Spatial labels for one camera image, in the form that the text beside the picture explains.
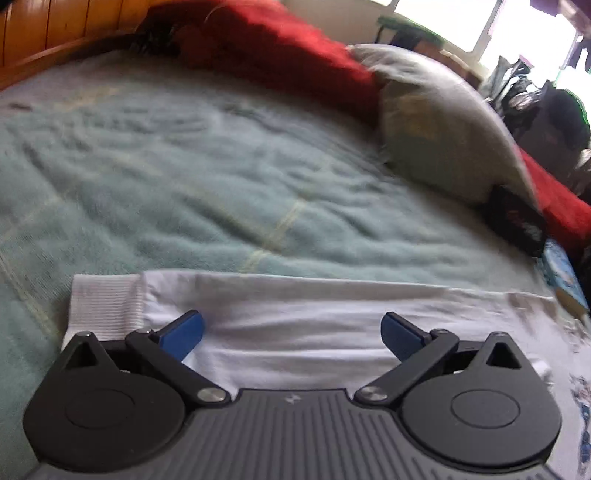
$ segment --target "wooden headboard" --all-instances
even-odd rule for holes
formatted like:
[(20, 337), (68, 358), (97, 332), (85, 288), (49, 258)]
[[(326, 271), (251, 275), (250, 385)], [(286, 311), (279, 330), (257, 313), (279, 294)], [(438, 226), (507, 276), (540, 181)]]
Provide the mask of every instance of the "wooden headboard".
[(0, 89), (133, 33), (166, 0), (15, 0), (0, 14)]

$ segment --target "book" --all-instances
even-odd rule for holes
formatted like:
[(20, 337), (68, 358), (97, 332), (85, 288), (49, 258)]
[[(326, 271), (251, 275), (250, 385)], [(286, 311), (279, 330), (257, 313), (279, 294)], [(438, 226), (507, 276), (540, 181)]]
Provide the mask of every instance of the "book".
[(556, 240), (546, 240), (544, 252), (538, 263), (546, 282), (554, 289), (556, 299), (567, 312), (582, 321), (583, 316), (589, 313), (589, 305), (570, 264), (569, 256)]

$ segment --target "window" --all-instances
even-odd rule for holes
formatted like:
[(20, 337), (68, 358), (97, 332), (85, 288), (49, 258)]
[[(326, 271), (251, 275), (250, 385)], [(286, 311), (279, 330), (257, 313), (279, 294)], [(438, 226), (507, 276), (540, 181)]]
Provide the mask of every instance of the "window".
[(503, 0), (498, 8), (500, 2), (394, 0), (396, 13), (459, 48), (450, 51), (480, 74), (486, 75), (483, 67), (494, 69), (499, 55), (511, 63), (522, 55), (534, 66), (529, 77), (538, 87), (547, 79), (554, 81), (572, 45), (574, 27), (562, 15), (552, 17), (531, 7), (530, 0)]
[(556, 79), (575, 33), (562, 15), (552, 17), (540, 12), (529, 0), (505, 0), (491, 26), (491, 40), (480, 63), (492, 70), (499, 55), (511, 63), (522, 55), (534, 66), (530, 80), (541, 87), (547, 79)]
[(396, 12), (470, 52), (497, 0), (400, 0)]

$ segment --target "pillow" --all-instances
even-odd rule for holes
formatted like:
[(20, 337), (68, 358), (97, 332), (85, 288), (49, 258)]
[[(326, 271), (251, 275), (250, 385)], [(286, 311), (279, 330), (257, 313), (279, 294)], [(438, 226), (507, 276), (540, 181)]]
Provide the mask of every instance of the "pillow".
[(537, 205), (517, 145), (498, 115), (446, 66), (391, 45), (355, 45), (354, 58), (381, 77), (381, 127), (395, 173), (468, 204), (494, 184)]

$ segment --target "white cloth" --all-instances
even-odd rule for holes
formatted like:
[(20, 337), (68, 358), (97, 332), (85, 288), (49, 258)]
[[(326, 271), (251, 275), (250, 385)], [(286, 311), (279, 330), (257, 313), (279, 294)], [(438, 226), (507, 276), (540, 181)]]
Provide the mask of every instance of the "white cloth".
[(425, 331), (446, 328), (463, 340), (506, 331), (560, 406), (563, 425), (550, 466), (565, 480), (587, 480), (587, 463), (579, 461), (580, 403), (591, 398), (581, 380), (591, 379), (591, 346), (564, 328), (552, 298), (190, 270), (77, 275), (64, 344), (81, 330), (108, 340), (139, 327), (159, 329), (191, 309), (203, 315), (206, 333), (184, 363), (232, 395), (240, 388), (339, 387), (352, 394), (397, 363), (379, 332), (390, 311)]

